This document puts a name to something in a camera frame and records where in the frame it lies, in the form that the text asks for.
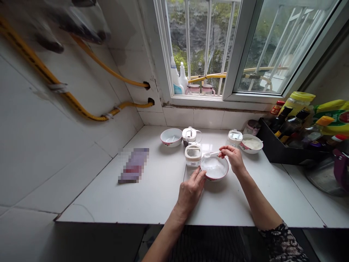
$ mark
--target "black storage box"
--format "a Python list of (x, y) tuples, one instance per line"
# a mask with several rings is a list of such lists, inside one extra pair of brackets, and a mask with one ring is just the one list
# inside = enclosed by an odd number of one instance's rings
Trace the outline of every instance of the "black storage box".
[(330, 152), (297, 149), (286, 147), (270, 130), (262, 118), (259, 119), (261, 129), (257, 137), (263, 141), (263, 151), (271, 163), (279, 164), (308, 164), (309, 162), (320, 162)]

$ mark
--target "white powder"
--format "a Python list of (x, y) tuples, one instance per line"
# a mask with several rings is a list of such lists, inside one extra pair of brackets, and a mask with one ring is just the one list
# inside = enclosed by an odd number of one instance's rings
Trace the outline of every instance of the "white powder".
[(194, 156), (198, 157), (201, 155), (201, 151), (199, 149), (188, 149), (187, 152), (188, 156)]
[(210, 178), (221, 178), (226, 173), (226, 167), (216, 157), (204, 158), (201, 169), (206, 170), (206, 175)]
[(242, 140), (242, 143), (251, 148), (251, 149), (255, 149), (255, 150), (258, 150), (258, 149), (261, 149), (263, 147), (263, 143), (253, 139), (253, 138), (245, 138)]

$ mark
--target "white ceramic bowl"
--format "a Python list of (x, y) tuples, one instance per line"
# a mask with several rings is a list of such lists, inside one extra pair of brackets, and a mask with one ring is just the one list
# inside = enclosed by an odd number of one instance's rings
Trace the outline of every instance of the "white ceramic bowl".
[[(208, 164), (207, 161), (210, 161), (212, 159), (216, 159), (221, 164), (222, 168), (221, 169), (210, 168), (211, 164)], [(207, 171), (205, 175), (207, 180), (215, 181), (215, 182), (222, 180), (226, 176), (229, 170), (228, 161), (225, 158), (221, 159), (218, 156), (201, 158), (200, 167), (201, 167), (201, 170)]]
[(182, 130), (170, 128), (160, 135), (161, 142), (167, 147), (176, 147), (182, 143)]
[(245, 135), (243, 135), (242, 141), (241, 141), (241, 143), (240, 143), (240, 148), (241, 148), (242, 151), (244, 151), (244, 152), (246, 152), (246, 153), (248, 153), (248, 154), (253, 155), (253, 154), (256, 154), (256, 153), (258, 153), (259, 151), (262, 150), (262, 148), (263, 148), (263, 142), (260, 143), (260, 144), (261, 144), (261, 148), (260, 148), (260, 149), (251, 149), (251, 148), (245, 146), (244, 143), (243, 143), (244, 139), (246, 139), (246, 138), (252, 138), (252, 139), (254, 139), (254, 140), (261, 141), (261, 140), (260, 140), (258, 137), (256, 137), (256, 136), (253, 136), (253, 135), (250, 135), (250, 134), (245, 134)]

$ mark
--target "sleeve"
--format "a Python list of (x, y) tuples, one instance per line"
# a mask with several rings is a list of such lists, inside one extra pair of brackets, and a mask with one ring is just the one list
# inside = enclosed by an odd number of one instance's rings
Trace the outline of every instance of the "sleeve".
[(309, 262), (284, 221), (275, 229), (259, 233), (268, 246), (270, 262)]

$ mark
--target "purple package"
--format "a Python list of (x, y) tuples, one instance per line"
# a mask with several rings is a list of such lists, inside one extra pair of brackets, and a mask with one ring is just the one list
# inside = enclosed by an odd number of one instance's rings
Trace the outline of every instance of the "purple package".
[(149, 148), (134, 148), (121, 176), (119, 176), (118, 183), (138, 183), (142, 177), (148, 157)]

